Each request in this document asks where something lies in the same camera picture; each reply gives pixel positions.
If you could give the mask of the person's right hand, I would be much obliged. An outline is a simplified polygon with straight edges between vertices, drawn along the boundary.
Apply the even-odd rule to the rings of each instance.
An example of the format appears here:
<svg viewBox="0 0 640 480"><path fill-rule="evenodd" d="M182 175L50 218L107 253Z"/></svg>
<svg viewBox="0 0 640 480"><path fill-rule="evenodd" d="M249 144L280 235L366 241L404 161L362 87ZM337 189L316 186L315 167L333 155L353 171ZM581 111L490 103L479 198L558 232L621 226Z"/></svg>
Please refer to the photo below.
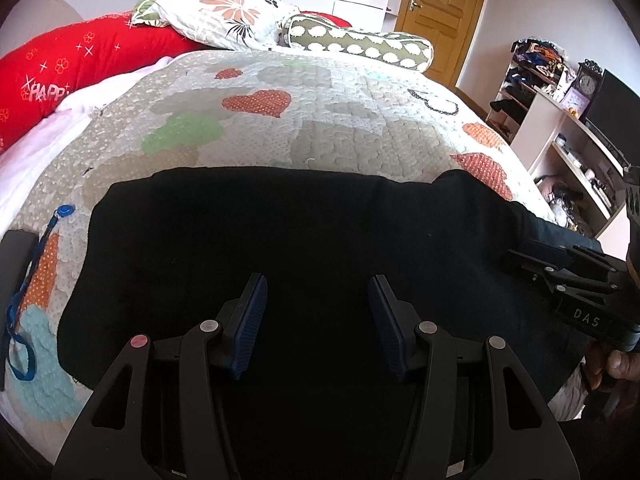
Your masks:
<svg viewBox="0 0 640 480"><path fill-rule="evenodd" d="M593 340L586 348L582 370L593 391L608 391L605 380L614 380L614 388L620 387L620 400L611 415L613 422L621 422L634 414L639 401L638 353L615 350Z"/></svg>

